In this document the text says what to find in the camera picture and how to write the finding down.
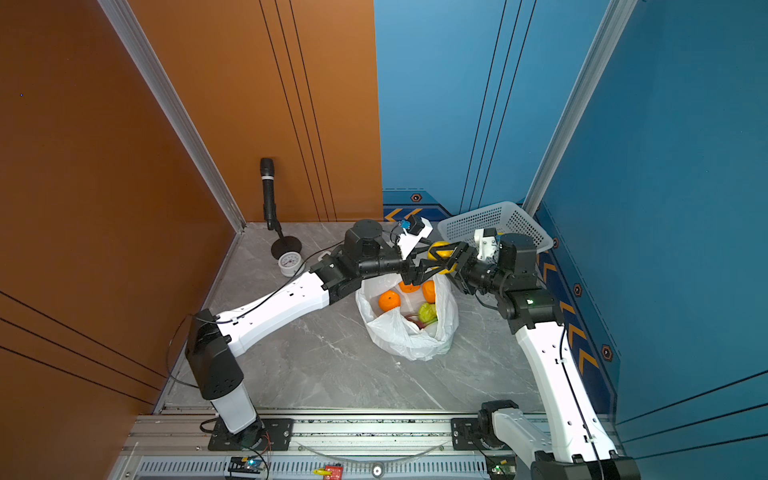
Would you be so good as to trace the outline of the yellow apple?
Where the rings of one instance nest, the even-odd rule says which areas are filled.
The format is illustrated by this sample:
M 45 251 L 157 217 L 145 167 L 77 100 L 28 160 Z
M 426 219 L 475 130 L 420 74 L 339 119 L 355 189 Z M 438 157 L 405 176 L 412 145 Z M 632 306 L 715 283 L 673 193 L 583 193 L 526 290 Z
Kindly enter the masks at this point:
M 458 248 L 456 243 L 437 241 L 432 243 L 427 250 L 427 259 L 442 265 L 452 266 L 456 260 L 454 253 Z

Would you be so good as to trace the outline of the green pear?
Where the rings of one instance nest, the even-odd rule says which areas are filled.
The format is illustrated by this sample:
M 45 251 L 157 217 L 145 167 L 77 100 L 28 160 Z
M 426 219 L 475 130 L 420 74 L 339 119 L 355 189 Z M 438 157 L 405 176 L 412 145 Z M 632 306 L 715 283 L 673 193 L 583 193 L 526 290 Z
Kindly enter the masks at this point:
M 417 314 L 417 323 L 421 329 L 426 328 L 438 321 L 437 306 L 433 303 L 424 303 L 420 306 Z

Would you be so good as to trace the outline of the white plastic bag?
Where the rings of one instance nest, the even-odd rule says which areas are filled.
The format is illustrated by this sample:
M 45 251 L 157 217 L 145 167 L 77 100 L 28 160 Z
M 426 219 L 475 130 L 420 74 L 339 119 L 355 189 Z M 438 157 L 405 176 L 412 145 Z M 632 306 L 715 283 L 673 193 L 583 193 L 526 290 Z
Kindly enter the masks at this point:
M 459 312 L 450 282 L 442 275 L 432 279 L 436 287 L 438 321 L 420 330 L 405 319 L 406 315 L 417 315 L 420 306 L 427 303 L 421 289 L 405 294 L 398 284 L 401 277 L 388 274 L 365 280 L 355 293 L 358 310 L 371 340 L 386 352 L 407 360 L 427 361 L 448 352 L 459 326 Z M 378 297 L 388 291 L 396 291 L 401 297 L 401 306 L 383 312 L 378 306 Z

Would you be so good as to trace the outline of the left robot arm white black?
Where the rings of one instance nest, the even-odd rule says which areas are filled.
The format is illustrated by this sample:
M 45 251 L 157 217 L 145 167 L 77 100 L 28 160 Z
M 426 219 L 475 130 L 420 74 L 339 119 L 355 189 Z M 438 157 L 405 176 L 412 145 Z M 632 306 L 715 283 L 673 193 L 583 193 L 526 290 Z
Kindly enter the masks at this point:
M 436 263 L 417 257 L 427 247 L 432 223 L 419 215 L 401 222 L 394 243 L 374 220 L 360 220 L 317 262 L 274 292 L 218 315 L 202 310 L 192 316 L 185 357 L 203 399 L 232 437 L 259 440 L 263 423 L 244 384 L 238 357 L 256 343 L 306 314 L 324 309 L 356 292 L 363 281 L 397 274 L 416 285 L 437 272 Z

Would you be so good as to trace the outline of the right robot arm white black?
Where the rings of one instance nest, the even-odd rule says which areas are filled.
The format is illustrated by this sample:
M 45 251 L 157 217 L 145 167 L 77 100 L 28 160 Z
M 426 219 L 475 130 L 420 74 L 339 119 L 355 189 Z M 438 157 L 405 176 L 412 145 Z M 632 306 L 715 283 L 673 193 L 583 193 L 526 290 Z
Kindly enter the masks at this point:
M 491 294 L 536 381 L 549 431 L 497 401 L 481 409 L 483 436 L 508 446 L 533 479 L 638 479 L 635 460 L 619 453 L 602 426 L 574 364 L 559 301 L 536 271 L 537 250 L 522 234 L 478 245 L 432 245 L 440 269 L 467 294 Z

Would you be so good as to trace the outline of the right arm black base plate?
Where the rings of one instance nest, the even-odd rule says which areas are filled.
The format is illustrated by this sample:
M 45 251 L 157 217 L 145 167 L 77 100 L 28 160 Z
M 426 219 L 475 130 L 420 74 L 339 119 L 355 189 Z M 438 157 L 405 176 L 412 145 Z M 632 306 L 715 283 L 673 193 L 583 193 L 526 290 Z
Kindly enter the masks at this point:
M 452 448 L 455 451 L 490 451 L 497 448 L 481 431 L 477 418 L 452 418 L 450 427 Z

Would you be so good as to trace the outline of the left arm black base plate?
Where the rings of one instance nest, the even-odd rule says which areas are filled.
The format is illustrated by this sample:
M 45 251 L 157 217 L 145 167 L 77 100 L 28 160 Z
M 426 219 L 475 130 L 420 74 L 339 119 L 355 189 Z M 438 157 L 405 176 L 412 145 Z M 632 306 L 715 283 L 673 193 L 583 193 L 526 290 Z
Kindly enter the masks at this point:
M 209 451 L 283 452 L 289 449 L 294 420 L 287 417 L 260 417 L 239 433 L 231 433 L 223 420 L 206 420 L 200 429 L 209 435 Z

